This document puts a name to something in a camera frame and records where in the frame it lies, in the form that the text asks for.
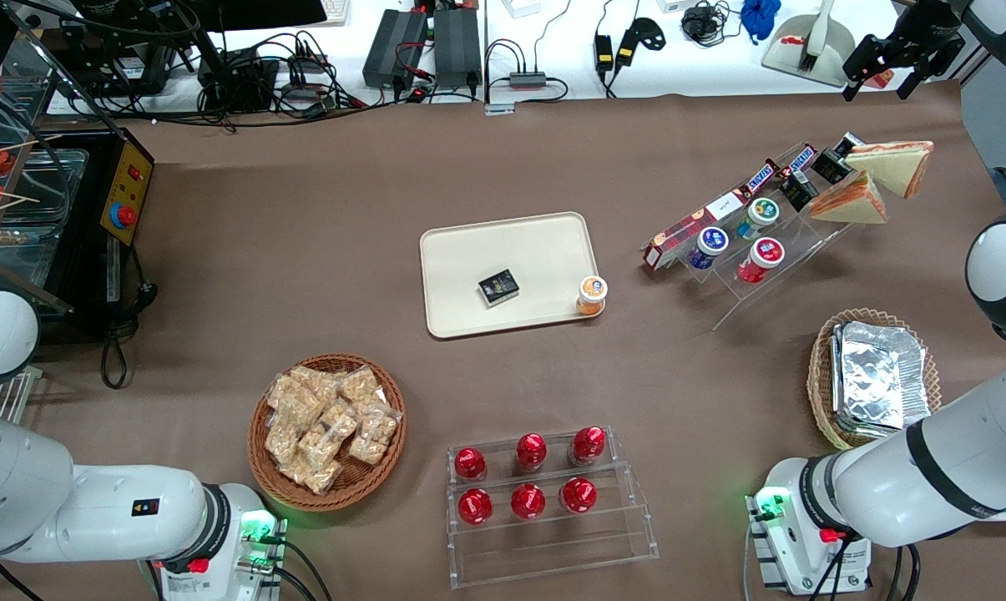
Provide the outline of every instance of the white robotic arm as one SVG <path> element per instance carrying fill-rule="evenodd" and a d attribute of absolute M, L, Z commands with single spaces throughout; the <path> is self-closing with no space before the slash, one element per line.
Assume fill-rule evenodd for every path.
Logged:
<path fill-rule="evenodd" d="M 975 240 L 967 284 L 1006 339 L 1006 215 Z M 782 461 L 753 505 L 769 517 L 767 538 L 792 593 L 812 592 L 842 537 L 856 541 L 853 561 L 826 587 L 864 589 L 871 544 L 902 547 L 1006 509 L 1006 371 L 891 437 Z"/>
<path fill-rule="evenodd" d="M 0 277 L 0 384 L 37 344 L 32 305 Z M 154 560 L 168 601 L 253 601 L 278 520 L 242 484 L 158 465 L 75 465 L 58 442 L 0 419 L 0 560 Z"/>

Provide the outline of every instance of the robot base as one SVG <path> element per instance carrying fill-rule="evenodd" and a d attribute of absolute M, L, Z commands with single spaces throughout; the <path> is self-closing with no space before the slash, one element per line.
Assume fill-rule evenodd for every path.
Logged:
<path fill-rule="evenodd" d="M 235 563 L 245 559 L 267 559 L 267 545 L 252 543 L 243 537 L 277 534 L 277 517 L 247 486 L 220 484 L 220 491 L 231 506 L 228 533 L 202 574 L 171 574 L 166 569 L 160 570 L 162 591 L 168 601 L 255 601 L 263 580 L 269 578 L 235 570 Z"/>
<path fill-rule="evenodd" d="M 815 525 L 800 497 L 800 476 L 807 460 L 786 459 L 775 465 L 767 476 L 766 486 L 748 497 L 748 505 L 756 513 L 773 510 L 778 513 L 774 520 L 759 521 L 753 524 L 754 537 L 760 538 L 765 529 L 773 559 L 782 580 L 790 594 L 809 596 L 826 573 L 833 557 L 840 551 L 842 543 L 823 543 L 821 529 Z M 847 546 L 840 569 L 840 582 L 836 583 L 839 593 L 857 593 L 869 586 L 870 541 L 853 541 Z M 767 586 L 780 583 L 767 581 L 764 567 L 764 581 Z M 834 587 L 836 570 L 828 575 L 820 594 L 828 594 Z"/>

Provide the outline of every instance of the basket of foil packs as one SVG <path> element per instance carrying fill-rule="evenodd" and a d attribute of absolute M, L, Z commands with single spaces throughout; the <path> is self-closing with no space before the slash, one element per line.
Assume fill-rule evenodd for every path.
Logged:
<path fill-rule="evenodd" d="M 807 396 L 819 430 L 840 449 L 866 444 L 941 409 L 937 364 L 903 320 L 849 309 L 823 325 Z"/>

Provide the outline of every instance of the robotic arm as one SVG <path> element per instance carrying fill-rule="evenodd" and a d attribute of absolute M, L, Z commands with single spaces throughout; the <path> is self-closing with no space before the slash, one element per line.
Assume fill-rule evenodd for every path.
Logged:
<path fill-rule="evenodd" d="M 977 237 L 967 285 L 1006 339 L 1006 215 Z M 775 465 L 754 495 L 787 587 L 810 594 L 842 537 L 841 591 L 866 587 L 871 544 L 902 547 L 1006 509 L 1006 371 L 906 430 L 864 446 Z"/>
<path fill-rule="evenodd" d="M 931 76 L 944 76 L 960 50 L 966 25 L 989 52 L 1006 65 L 1006 0 L 908 0 L 887 38 L 866 35 L 843 71 L 850 84 L 843 98 L 855 98 L 870 77 L 892 67 L 913 66 L 896 94 L 906 99 Z"/>
<path fill-rule="evenodd" d="M 38 320 L 0 276 L 0 384 L 32 357 Z M 76 465 L 59 442 L 0 419 L 0 560 L 152 560 L 169 601 L 253 601 L 278 520 L 242 484 L 160 465 Z"/>

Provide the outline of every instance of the aluminum foil package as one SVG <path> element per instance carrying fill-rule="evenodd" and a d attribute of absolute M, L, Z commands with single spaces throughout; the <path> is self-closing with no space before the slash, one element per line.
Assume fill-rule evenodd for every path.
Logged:
<path fill-rule="evenodd" d="M 833 407 L 848 433 L 887 437 L 930 416 L 926 350 L 900 327 L 861 322 L 833 330 Z"/>

